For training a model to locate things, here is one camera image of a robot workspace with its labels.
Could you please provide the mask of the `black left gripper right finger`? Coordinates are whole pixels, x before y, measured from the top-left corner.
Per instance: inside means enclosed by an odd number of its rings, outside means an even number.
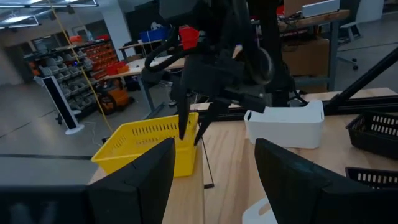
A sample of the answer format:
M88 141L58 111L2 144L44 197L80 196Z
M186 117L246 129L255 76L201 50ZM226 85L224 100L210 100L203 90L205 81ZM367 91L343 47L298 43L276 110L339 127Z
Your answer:
M344 177L268 140L257 139L254 157L278 223L346 223L335 190Z

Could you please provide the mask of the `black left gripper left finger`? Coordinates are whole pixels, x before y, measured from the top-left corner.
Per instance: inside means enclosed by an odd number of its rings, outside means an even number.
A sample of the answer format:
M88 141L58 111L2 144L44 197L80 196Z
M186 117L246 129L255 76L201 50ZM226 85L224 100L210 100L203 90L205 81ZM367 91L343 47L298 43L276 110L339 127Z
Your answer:
M174 178L175 154L175 141L167 138L91 184L88 195L95 223L162 223Z

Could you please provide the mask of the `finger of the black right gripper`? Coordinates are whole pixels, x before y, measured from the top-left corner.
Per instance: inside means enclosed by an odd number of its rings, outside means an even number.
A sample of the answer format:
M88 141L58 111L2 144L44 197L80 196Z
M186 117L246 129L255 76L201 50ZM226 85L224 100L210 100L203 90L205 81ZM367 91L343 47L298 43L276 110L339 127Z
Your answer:
M185 83L185 74L182 73L180 78L180 89L178 93L178 128L179 138L184 139L185 131L187 129L189 103L187 98L188 88Z
M203 118L197 135L195 137L194 145L196 146L199 140L203 137L209 125L218 117L220 113L227 113L231 100L226 98L217 98L214 102L210 103L206 115Z

